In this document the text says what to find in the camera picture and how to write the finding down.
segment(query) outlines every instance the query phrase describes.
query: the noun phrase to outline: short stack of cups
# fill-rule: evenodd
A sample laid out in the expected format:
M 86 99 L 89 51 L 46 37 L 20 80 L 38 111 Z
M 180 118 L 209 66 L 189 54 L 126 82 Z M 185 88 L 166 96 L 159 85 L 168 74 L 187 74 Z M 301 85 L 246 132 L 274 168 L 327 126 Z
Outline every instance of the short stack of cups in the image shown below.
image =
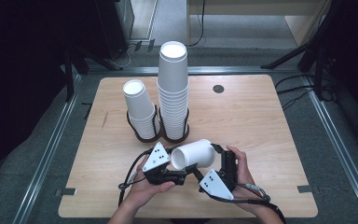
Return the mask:
M 161 46 L 157 85 L 164 138 L 182 142 L 189 134 L 187 50 L 182 43 L 170 41 Z
M 197 168 L 207 168 L 213 164 L 214 158 L 214 148 L 206 139 L 176 147 L 171 153 L 171 163 L 177 170 L 193 164 L 197 164 Z
M 160 124 L 157 107 L 152 103 L 145 84 L 138 79 L 123 86 L 127 103 L 127 121 L 139 141 L 150 143 L 160 138 Z

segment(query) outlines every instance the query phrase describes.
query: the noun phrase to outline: person's left hand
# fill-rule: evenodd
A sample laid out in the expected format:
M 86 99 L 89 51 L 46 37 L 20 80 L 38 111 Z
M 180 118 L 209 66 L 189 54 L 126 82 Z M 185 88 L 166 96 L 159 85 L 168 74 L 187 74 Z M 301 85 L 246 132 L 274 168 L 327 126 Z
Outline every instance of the person's left hand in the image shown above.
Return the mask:
M 165 192 L 175 187 L 175 183 L 173 183 L 172 181 L 165 182 L 158 186 L 149 184 L 149 182 L 145 179 L 144 172 L 142 171 L 142 168 L 144 167 L 147 158 L 148 155 L 145 156 L 144 160 L 138 165 L 137 175 L 133 179 L 134 184 L 131 186 L 130 192 L 124 200 L 126 201 L 126 203 L 130 203 L 136 209 L 139 209 L 140 207 L 147 204 L 153 198 L 154 195 L 161 192 Z

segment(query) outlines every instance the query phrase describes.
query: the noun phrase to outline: wooden tabletop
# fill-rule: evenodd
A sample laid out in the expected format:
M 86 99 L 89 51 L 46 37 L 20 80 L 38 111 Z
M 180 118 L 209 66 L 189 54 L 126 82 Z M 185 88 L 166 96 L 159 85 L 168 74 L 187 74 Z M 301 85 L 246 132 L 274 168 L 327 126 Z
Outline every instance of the wooden tabletop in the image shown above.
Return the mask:
M 124 83 L 140 79 L 158 105 L 156 77 L 107 77 L 97 90 L 74 165 L 66 185 L 75 195 L 62 196 L 61 217 L 111 217 L 117 209 L 118 185 L 136 157 L 155 143 L 139 142 L 126 120 Z M 224 87 L 222 93 L 213 86 Z M 272 80 L 267 75 L 189 77 L 190 135 L 182 144 L 208 139 L 246 152 L 257 186 L 286 217 L 315 217 L 312 193 L 297 186 L 308 180 Z M 158 140 L 164 146 L 173 147 Z M 220 169 L 220 156 L 212 167 Z M 220 203 L 198 192 L 193 175 L 183 186 L 156 195 L 137 217 L 253 217 L 234 204 Z

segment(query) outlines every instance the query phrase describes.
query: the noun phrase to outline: white bracket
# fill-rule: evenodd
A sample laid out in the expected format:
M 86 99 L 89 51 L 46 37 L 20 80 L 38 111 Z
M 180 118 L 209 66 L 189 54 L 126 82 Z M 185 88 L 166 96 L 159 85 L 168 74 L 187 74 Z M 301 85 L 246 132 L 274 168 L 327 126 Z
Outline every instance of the white bracket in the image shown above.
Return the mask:
M 208 174 L 203 177 L 200 182 L 200 187 L 210 195 L 228 200 L 234 199 L 234 196 L 214 169 L 210 170 Z
M 157 142 L 144 165 L 143 171 L 147 172 L 169 161 L 170 156 L 168 155 L 164 146 L 160 142 Z

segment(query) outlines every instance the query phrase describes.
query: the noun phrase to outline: person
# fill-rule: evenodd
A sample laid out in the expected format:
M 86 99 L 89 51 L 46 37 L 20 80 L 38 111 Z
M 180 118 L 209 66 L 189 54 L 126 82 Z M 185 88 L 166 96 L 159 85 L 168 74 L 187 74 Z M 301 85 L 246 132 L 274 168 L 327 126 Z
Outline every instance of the person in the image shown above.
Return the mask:
M 245 152 L 240 151 L 236 147 L 227 146 L 227 149 L 233 152 L 238 161 L 238 182 L 241 184 L 253 184 L 255 181 L 248 168 L 248 162 Z M 142 171 L 142 167 L 147 161 L 147 157 L 138 165 L 137 170 Z M 134 178 L 134 182 L 145 178 L 143 172 L 138 172 Z M 149 184 L 148 181 L 140 181 L 131 186 L 130 192 L 118 207 L 116 212 L 110 218 L 108 224 L 130 224 L 133 222 L 137 211 L 146 205 L 154 195 L 166 192 L 175 187 L 173 182 L 165 182 L 161 185 L 155 186 Z M 250 190 L 241 187 L 236 187 L 232 194 L 235 199 L 259 199 Z M 236 203 L 236 205 L 252 214 L 254 214 L 260 223 L 282 223 L 279 216 L 270 208 L 258 204 Z

